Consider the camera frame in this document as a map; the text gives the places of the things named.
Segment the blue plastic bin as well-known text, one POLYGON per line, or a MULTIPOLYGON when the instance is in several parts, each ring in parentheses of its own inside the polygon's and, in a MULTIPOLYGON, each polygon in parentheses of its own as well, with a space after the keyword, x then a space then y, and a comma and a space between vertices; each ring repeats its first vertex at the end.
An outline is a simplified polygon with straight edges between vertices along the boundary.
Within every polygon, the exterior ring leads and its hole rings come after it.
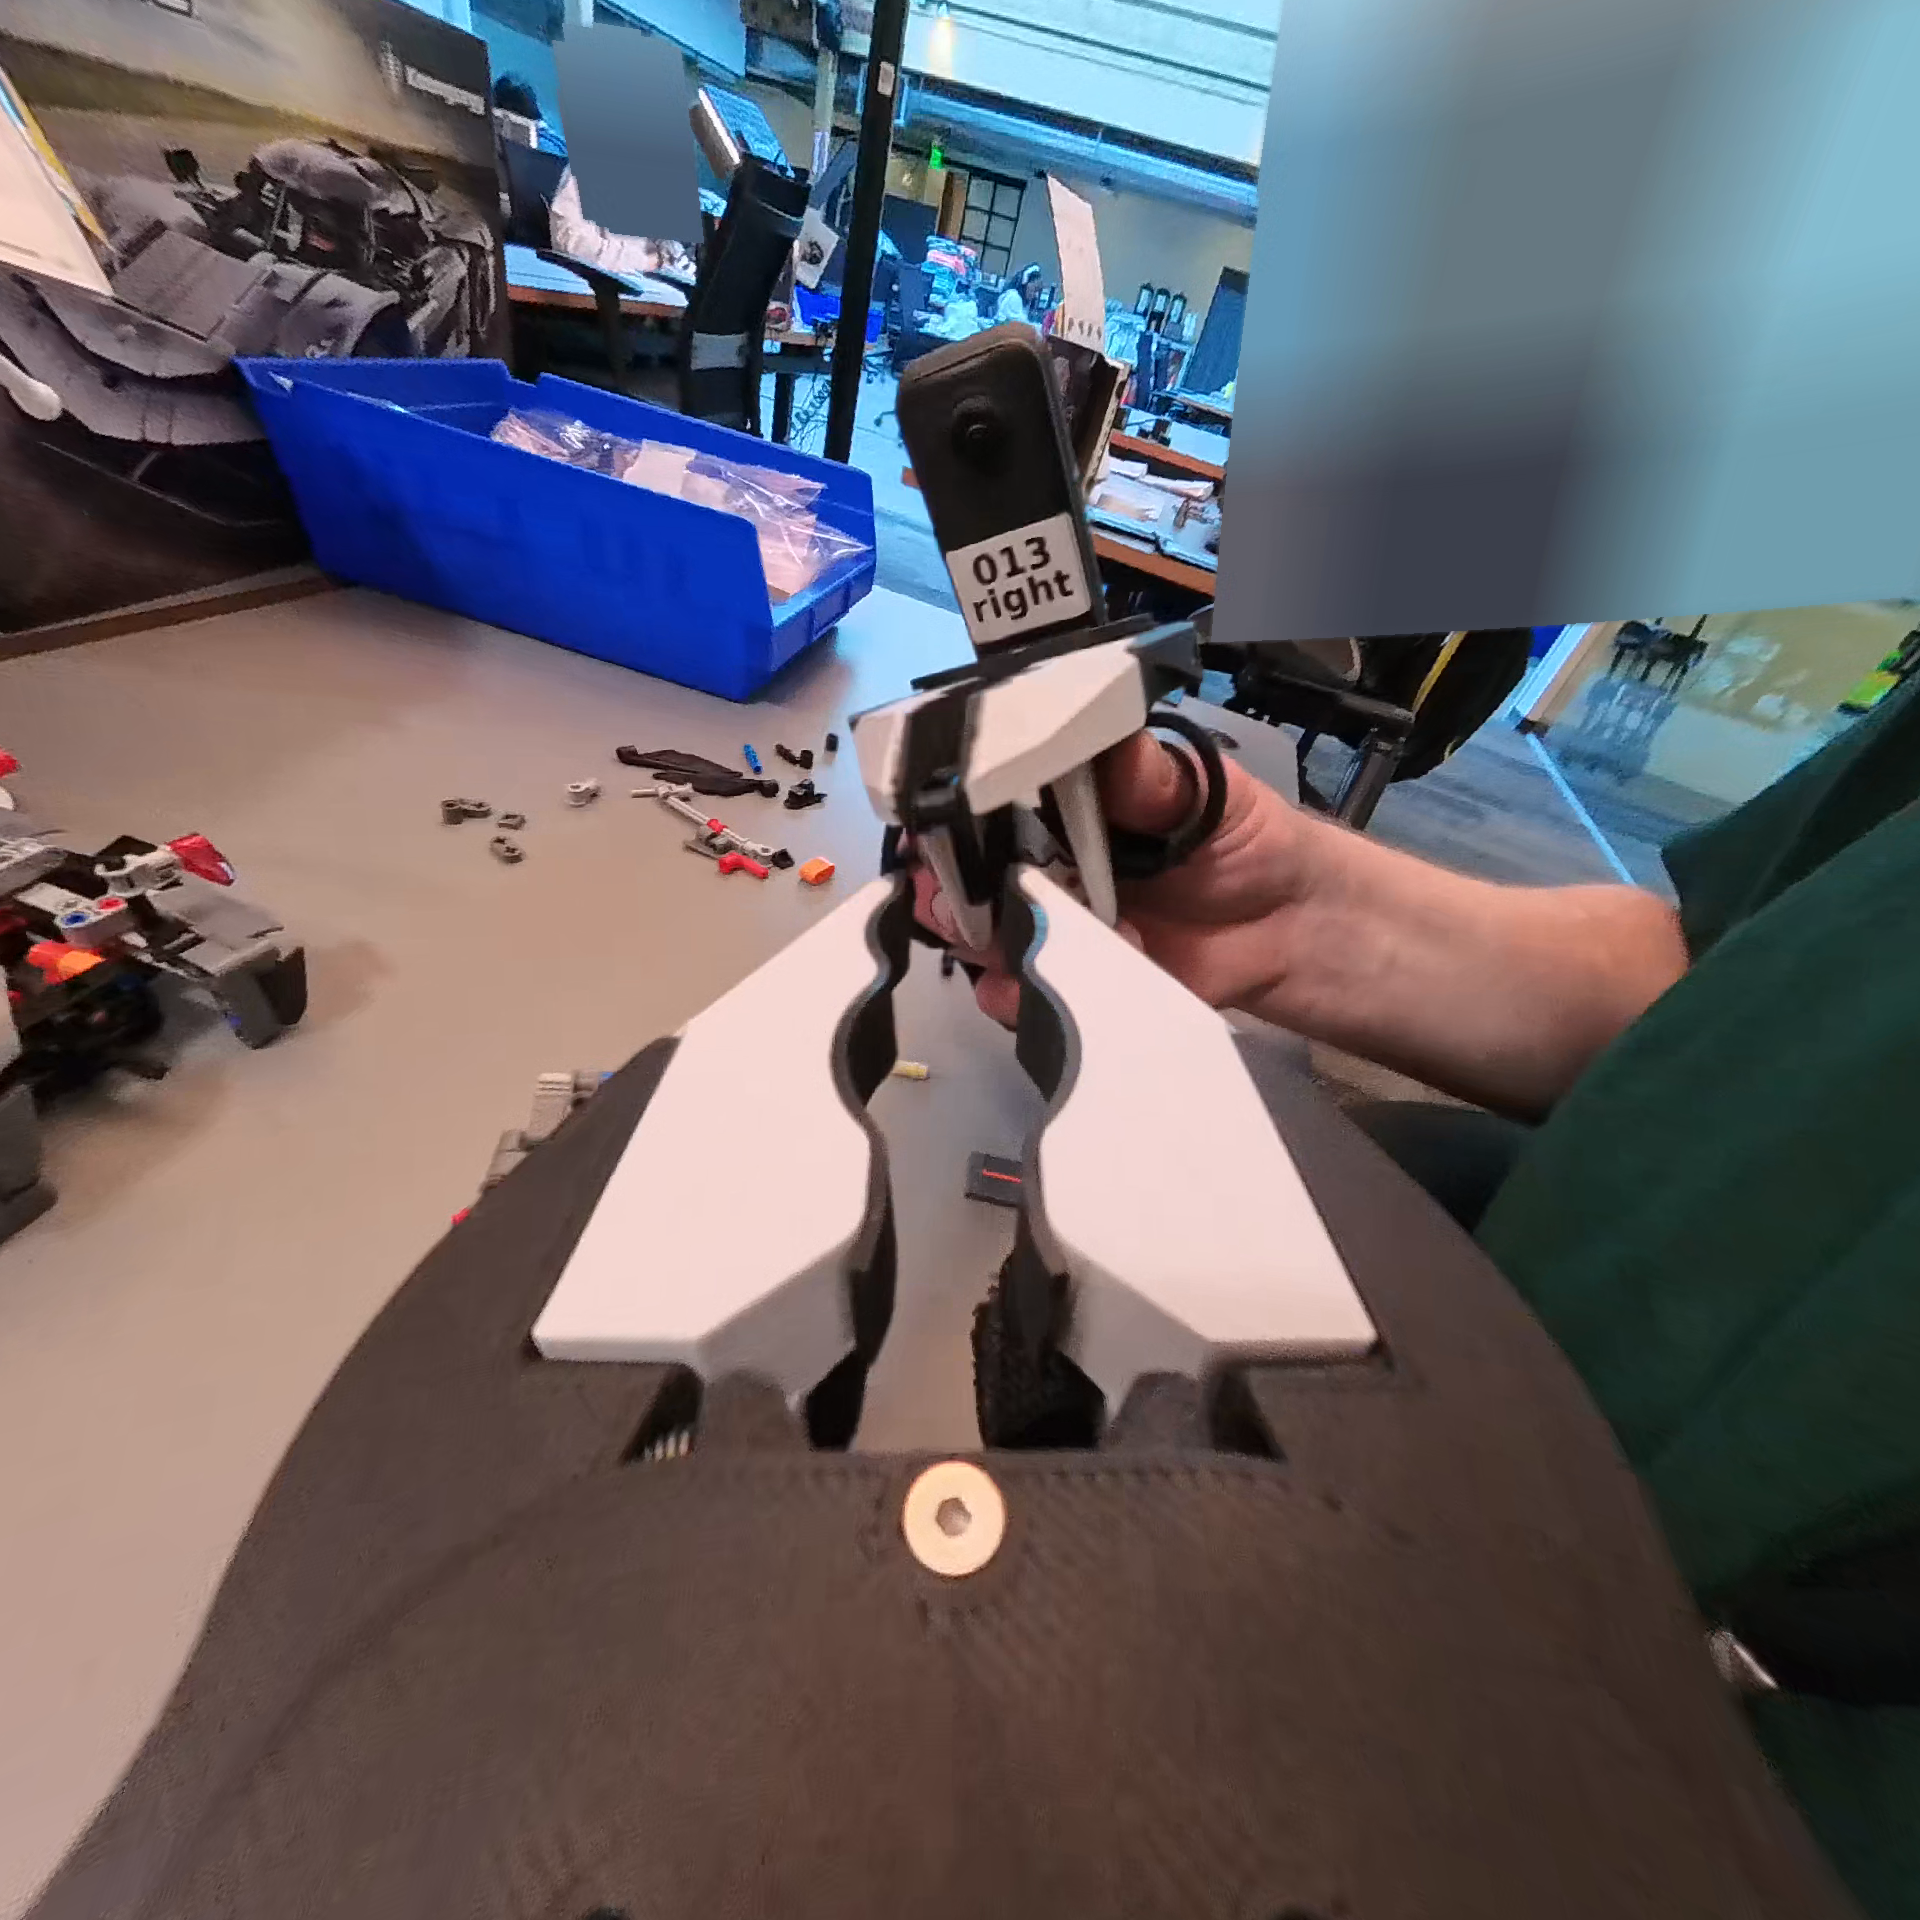
POLYGON ((255 420, 332 577, 745 705, 876 586, 873 482, 721 426, 494 360, 243 357, 255 420), (844 543, 777 588, 742 514, 517 448, 512 416, 685 448, 799 485, 844 543))

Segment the black pole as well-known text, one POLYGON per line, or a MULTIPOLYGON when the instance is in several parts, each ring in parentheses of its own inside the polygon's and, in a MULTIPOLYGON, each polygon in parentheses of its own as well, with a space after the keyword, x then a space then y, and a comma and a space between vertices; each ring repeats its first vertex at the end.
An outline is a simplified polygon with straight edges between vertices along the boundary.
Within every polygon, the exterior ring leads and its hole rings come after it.
POLYGON ((910 3, 876 3, 855 137, 852 212, 844 261, 844 297, 832 337, 822 456, 849 465, 867 360, 867 324, 879 243, 884 177, 895 131, 900 63, 910 3))

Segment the grey lego axle with red parts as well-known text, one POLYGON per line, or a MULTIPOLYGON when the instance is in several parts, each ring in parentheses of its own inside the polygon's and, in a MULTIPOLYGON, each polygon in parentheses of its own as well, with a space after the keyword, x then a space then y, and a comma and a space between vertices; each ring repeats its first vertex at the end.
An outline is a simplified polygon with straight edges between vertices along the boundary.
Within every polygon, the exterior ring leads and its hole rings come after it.
POLYGON ((649 800, 673 815, 685 828, 685 851, 713 863, 724 873, 748 873, 767 880, 773 873, 796 872, 796 858, 783 849, 760 843, 711 816, 691 785, 654 781, 630 791, 632 800, 649 800))

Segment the person's right forearm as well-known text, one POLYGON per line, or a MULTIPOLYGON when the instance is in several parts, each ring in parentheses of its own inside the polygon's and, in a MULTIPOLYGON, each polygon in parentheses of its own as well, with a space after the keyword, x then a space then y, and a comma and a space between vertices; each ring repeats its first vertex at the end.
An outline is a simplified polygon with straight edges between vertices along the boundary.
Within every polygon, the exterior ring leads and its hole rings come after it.
POLYGON ((1335 937, 1327 1042, 1512 1121, 1542 1121, 1692 967, 1629 885, 1435 873, 1335 937))

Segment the person's dark green shirt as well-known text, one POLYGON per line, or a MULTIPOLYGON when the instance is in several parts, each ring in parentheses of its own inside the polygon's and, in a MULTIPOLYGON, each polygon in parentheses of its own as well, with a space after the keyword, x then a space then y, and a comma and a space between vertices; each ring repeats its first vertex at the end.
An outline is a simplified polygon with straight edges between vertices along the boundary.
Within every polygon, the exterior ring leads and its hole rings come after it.
POLYGON ((1664 851, 1689 965, 1478 1247, 1573 1362, 1870 1915, 1918 1907, 1918 695, 1664 851))

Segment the black office chair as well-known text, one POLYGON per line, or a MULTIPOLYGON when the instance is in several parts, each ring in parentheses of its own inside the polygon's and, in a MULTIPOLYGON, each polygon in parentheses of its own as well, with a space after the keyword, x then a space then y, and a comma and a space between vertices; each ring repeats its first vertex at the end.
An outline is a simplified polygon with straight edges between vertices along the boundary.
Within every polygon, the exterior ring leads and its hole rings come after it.
POLYGON ((727 186, 727 208, 699 251, 679 324, 679 411, 760 437, 760 357, 767 308, 791 266, 806 186, 748 154, 727 186))

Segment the large lego car chassis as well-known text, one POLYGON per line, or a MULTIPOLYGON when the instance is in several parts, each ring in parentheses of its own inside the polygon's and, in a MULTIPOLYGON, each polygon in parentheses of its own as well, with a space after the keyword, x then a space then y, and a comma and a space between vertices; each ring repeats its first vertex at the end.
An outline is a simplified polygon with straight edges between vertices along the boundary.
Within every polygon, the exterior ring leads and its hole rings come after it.
POLYGON ((56 1203, 44 1112, 108 1074, 160 1082, 166 993, 206 1001, 249 1050, 305 1017, 299 941, 232 895, 228 858, 199 832, 118 834, 96 851, 22 811, 1 752, 1 1240, 56 1203))

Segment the black curved lego panel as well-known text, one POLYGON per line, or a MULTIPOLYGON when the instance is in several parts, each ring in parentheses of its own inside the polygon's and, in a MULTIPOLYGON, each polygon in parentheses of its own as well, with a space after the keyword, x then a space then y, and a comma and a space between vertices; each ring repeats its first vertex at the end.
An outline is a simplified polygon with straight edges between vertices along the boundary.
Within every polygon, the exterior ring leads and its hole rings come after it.
POLYGON ((774 800, 782 796, 782 787, 773 778, 755 776, 752 770, 742 773, 693 752, 645 752, 632 746, 621 746, 614 747, 614 761, 645 773, 660 785, 685 785, 703 799, 736 800, 758 796, 774 800))

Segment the small lego car subassembly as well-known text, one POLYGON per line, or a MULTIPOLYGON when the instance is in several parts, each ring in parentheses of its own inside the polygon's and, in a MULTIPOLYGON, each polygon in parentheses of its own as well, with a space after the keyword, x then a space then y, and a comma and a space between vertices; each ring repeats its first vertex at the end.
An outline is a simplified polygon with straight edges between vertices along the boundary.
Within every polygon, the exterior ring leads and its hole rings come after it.
POLYGON ((525 1122, 496 1140, 477 1197, 504 1181, 525 1164, 595 1093, 612 1077, 609 1071, 541 1072, 535 1082, 525 1122))

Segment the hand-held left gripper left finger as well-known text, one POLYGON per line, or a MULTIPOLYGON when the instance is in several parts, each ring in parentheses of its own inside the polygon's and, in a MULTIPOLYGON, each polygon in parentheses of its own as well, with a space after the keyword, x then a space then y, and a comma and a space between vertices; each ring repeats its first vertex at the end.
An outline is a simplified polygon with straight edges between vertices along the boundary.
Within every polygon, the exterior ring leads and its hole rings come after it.
POLYGON ((895 1304, 873 1096, 895 1068, 905 877, 871 880, 683 1024, 532 1324, 544 1361, 779 1392, 844 1450, 895 1304))

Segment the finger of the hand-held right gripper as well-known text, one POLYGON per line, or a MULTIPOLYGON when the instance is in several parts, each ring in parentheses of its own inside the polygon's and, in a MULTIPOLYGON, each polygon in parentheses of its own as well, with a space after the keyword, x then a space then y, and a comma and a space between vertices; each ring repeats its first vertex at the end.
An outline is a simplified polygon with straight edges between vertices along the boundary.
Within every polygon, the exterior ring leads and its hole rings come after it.
POLYGON ((972 800, 973 692, 915 692, 852 715, 860 778, 945 898, 955 940, 983 952, 996 932, 1001 834, 972 800))
POLYGON ((966 809, 983 823, 1038 809, 1048 791, 1088 913, 1104 923, 1120 906, 1096 761, 1145 729, 1148 707, 1140 655, 1068 655, 991 684, 968 709, 966 809))

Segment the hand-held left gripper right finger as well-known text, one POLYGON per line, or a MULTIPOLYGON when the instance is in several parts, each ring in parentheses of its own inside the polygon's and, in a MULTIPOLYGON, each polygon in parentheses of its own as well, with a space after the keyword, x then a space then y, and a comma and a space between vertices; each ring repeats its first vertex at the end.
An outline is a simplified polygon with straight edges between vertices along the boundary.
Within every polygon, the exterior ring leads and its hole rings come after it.
POLYGON ((1040 1099, 1014 1247, 975 1311, 990 1450, 1089 1450, 1140 1386, 1201 1405, 1379 1330, 1229 1021, 1038 868, 1008 877, 1014 1058, 1040 1099))

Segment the clear plastic bags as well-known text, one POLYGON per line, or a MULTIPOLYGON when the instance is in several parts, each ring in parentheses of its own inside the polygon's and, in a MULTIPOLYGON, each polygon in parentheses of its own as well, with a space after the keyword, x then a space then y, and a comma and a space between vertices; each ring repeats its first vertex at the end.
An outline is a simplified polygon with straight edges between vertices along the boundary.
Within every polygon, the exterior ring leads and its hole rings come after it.
POLYGON ((799 597, 836 570, 876 559, 868 535, 828 521, 820 507, 824 487, 788 472, 737 465, 673 442, 628 439, 540 407, 510 410, 486 437, 752 528, 773 607, 799 597))

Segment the white paper sheet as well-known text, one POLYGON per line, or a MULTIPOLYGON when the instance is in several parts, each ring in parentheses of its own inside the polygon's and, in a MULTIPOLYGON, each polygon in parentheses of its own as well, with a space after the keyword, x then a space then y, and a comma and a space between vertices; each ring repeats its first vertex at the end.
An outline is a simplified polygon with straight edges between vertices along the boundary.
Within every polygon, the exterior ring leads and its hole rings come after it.
POLYGON ((1 76, 1 268, 111 300, 104 228, 1 76))

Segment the person's right hand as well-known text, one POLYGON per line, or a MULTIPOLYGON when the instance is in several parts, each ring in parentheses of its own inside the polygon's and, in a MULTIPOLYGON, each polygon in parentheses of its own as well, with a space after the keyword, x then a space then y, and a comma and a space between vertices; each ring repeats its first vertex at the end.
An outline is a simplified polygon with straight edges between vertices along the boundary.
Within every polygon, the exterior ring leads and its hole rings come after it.
MULTIPOLYGON (((1172 836, 1199 820, 1205 765, 1167 735, 1137 731, 1107 751, 1094 761, 1094 781, 1112 842, 1120 829, 1172 836)), ((1300 815, 1231 765, 1220 820, 1199 849, 1159 877, 1120 887, 1117 932, 1214 1009, 1285 1017, 1296 1001, 1296 977, 1312 985, 1312 967, 1335 937, 1324 880, 1337 877, 1356 852, 1385 849, 1300 815)), ((910 836, 899 836, 891 863, 912 877, 921 935, 952 956, 981 1012, 1014 1028, 1022 984, 1001 948, 959 932, 944 887, 910 836)), ((1649 989, 1661 993, 1686 962, 1673 913, 1632 889, 1623 903, 1629 948, 1649 937, 1649 962, 1635 957, 1627 978, 1649 967, 1649 989)))

